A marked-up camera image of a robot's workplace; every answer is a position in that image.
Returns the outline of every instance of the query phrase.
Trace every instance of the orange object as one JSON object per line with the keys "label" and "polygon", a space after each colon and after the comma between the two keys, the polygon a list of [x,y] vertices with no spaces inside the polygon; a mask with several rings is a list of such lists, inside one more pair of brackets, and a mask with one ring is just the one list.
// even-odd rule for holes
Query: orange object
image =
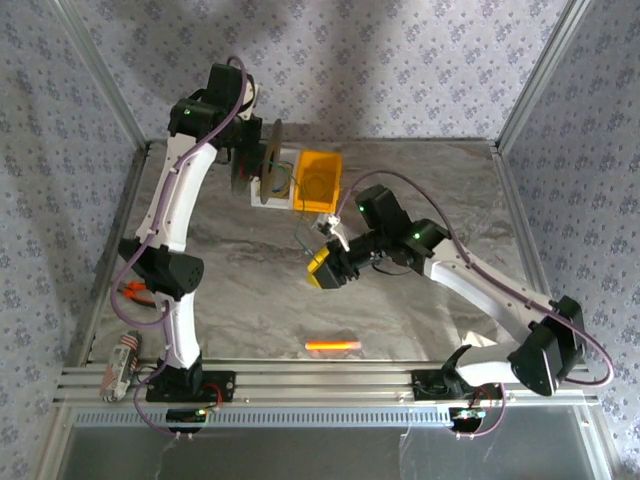
{"label": "orange object", "polygon": [[293,208],[305,212],[335,212],[341,175],[341,153],[303,150],[298,159]]}
{"label": "orange object", "polygon": [[147,290],[147,286],[144,283],[140,282],[123,282],[118,287],[118,291],[122,292],[122,295],[125,298],[128,298],[129,300],[137,303],[138,305],[142,305],[143,307],[155,308],[155,303],[153,300],[138,295],[138,292],[143,292],[145,290]]}
{"label": "orange object", "polygon": [[307,350],[360,350],[360,342],[307,342]]}

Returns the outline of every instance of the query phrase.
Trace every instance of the aluminum frame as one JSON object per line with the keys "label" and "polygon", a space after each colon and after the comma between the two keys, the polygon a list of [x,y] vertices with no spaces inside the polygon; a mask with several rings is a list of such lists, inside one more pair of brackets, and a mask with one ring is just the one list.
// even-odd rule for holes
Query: aluminum frame
{"label": "aluminum frame", "polygon": [[84,332],[84,338],[82,343],[74,348],[72,346],[69,351],[69,364],[80,366],[87,363],[89,354],[91,352],[91,345],[95,337],[96,329],[100,322],[100,315],[107,303],[109,286],[111,285],[111,278],[118,259],[118,243],[124,235],[127,228],[127,219],[131,214],[131,210],[137,198],[138,187],[140,186],[140,180],[142,173],[146,165],[147,158],[149,156],[150,145],[145,145],[144,148],[139,149],[131,163],[131,170],[127,176],[125,186],[123,188],[122,198],[116,211],[116,219],[120,218],[120,221],[114,221],[107,239],[105,246],[105,252],[103,255],[103,263],[99,265],[96,279],[92,287],[92,292],[95,292],[94,302],[90,309],[86,330]]}
{"label": "aluminum frame", "polygon": [[567,2],[547,41],[547,45],[533,67],[533,72],[529,76],[496,140],[500,154],[506,155],[513,147],[518,134],[529,119],[533,108],[549,84],[551,76],[564,57],[564,53],[590,3],[591,0],[569,0]]}
{"label": "aluminum frame", "polygon": [[551,293],[549,283],[542,268],[542,261],[540,260],[538,249],[533,240],[533,235],[527,222],[524,206],[518,194],[518,187],[513,178],[511,168],[504,161],[502,155],[498,153],[497,147],[491,147],[491,156],[493,157],[493,162],[498,172],[498,181],[504,193],[505,203],[513,225],[516,244],[518,245],[518,252],[520,253],[520,259],[522,260],[527,281],[531,288],[537,292],[549,295]]}
{"label": "aluminum frame", "polygon": [[145,135],[138,126],[127,101],[120,93],[111,71],[98,52],[98,48],[76,6],[70,0],[48,0],[48,2],[69,35],[71,43],[78,49],[93,76],[93,80],[102,91],[107,104],[113,110],[127,137],[137,148],[144,148],[147,143]]}
{"label": "aluminum frame", "polygon": [[[414,369],[439,369],[441,366],[441,363],[436,362],[373,360],[230,359],[204,362],[205,370],[237,372],[234,402],[227,407],[223,406],[222,409],[229,409],[227,426],[245,428],[248,426],[273,428],[274,421],[261,422],[260,419],[264,419],[264,415],[273,415],[274,412],[294,412],[305,415],[331,412],[343,415],[342,419],[327,416],[326,422],[322,421],[324,425],[318,425],[322,423],[320,420],[317,420],[315,425],[309,423],[299,425],[307,427],[353,427],[358,423],[354,422],[353,416],[363,415],[363,418],[371,419],[373,414],[380,413],[392,415],[391,418],[395,419],[392,426],[408,424],[445,428],[448,426],[446,422],[448,416],[438,418],[438,415],[444,414],[450,407],[466,407],[466,402],[414,401],[410,373]],[[37,480],[56,478],[62,465],[70,430],[79,419],[80,423],[86,422],[87,415],[93,415],[90,419],[93,422],[92,426],[99,425],[100,422],[104,426],[114,426],[114,422],[115,426],[142,425],[133,415],[135,410],[133,410],[131,391],[116,404],[107,405],[99,398],[97,392],[102,382],[104,368],[104,364],[89,364],[63,370],[53,400],[54,423],[35,477]],[[584,366],[579,366],[576,370],[578,374],[586,373]],[[508,408],[573,406],[579,425],[582,426],[583,442],[594,475],[598,479],[613,478],[612,468],[607,461],[607,451],[603,446],[601,429],[598,428],[593,417],[593,412],[598,411],[598,400],[593,390],[563,385],[556,395],[546,398],[534,394],[519,384],[507,385],[506,388]],[[168,408],[197,405],[150,404],[144,400],[140,403],[142,408],[148,410],[156,419],[161,419]],[[488,407],[488,401],[481,402],[481,406]],[[412,423],[413,419],[420,418],[421,414],[429,415],[434,412],[436,417],[433,417],[431,422],[426,419],[423,425]],[[276,426],[294,426],[289,420],[280,419],[279,421],[280,425]],[[216,423],[213,422],[208,426],[215,427]]]}

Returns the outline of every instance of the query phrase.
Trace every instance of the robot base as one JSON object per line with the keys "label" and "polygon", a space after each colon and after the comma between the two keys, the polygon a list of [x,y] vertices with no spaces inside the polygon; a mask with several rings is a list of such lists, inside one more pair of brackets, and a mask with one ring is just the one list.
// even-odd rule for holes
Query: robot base
{"label": "robot base", "polygon": [[147,402],[156,403],[224,403],[233,400],[236,374],[233,371],[203,371],[200,359],[189,369],[167,366],[149,382]]}
{"label": "robot base", "polygon": [[411,388],[415,401],[434,400],[492,400],[502,399],[502,391],[494,384],[483,385],[485,392],[468,385],[461,378],[454,376],[445,378],[442,370],[413,370],[411,372]]}

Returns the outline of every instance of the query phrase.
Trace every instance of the orange stick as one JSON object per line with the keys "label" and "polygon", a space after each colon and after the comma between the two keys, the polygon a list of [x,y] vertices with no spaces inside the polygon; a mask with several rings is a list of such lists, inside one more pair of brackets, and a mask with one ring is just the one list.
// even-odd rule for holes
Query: orange stick
{"label": "orange stick", "polygon": [[307,342],[307,350],[360,350],[360,342]]}

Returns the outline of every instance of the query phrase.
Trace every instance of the green wire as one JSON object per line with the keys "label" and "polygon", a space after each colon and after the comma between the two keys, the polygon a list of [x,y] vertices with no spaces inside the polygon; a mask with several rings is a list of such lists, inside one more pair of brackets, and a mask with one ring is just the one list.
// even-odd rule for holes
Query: green wire
{"label": "green wire", "polygon": [[314,256],[313,250],[311,250],[309,247],[307,247],[305,245],[305,243],[302,240],[300,240],[300,237],[298,237],[298,232],[300,231],[300,225],[302,225],[302,220],[304,219],[304,214],[306,212],[306,204],[305,204],[305,201],[304,201],[302,186],[296,180],[296,177],[293,175],[293,169],[291,170],[291,172],[289,172],[289,170],[287,170],[287,168],[282,166],[282,165],[275,164],[272,161],[269,161],[269,163],[271,165],[273,165],[274,167],[278,167],[278,168],[282,169],[287,174],[287,176],[293,181],[293,183],[296,184],[296,187],[298,187],[300,189],[300,200],[302,200],[302,212],[300,212],[300,218],[298,219],[298,223],[296,224],[296,229],[293,232],[293,238],[296,239],[296,241],[300,244],[300,246],[305,251],[305,253],[307,255],[309,255],[311,258],[313,258],[313,256]]}

